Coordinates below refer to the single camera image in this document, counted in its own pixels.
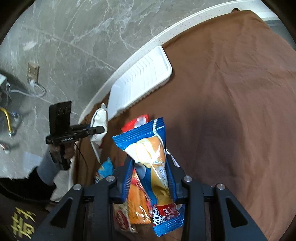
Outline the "grey sleeved left forearm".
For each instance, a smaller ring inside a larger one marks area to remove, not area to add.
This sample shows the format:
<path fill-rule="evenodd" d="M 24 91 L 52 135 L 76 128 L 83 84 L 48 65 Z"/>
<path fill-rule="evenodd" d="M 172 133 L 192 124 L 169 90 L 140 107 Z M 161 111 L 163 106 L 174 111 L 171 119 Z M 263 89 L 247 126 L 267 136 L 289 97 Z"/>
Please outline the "grey sleeved left forearm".
<path fill-rule="evenodd" d="M 37 174 L 47 185 L 54 184 L 54 178 L 60 171 L 58 153 L 51 153 L 48 149 L 37 167 Z"/>

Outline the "person's left hand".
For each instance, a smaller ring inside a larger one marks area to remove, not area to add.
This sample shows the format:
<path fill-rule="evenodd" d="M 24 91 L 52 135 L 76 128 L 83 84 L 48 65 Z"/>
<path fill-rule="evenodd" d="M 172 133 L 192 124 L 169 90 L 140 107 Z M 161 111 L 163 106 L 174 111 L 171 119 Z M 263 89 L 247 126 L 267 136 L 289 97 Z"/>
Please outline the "person's left hand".
<path fill-rule="evenodd" d="M 49 152 L 54 163 L 58 163 L 61 156 L 71 159 L 75 154 L 74 143 L 67 143 L 61 146 L 49 145 Z"/>

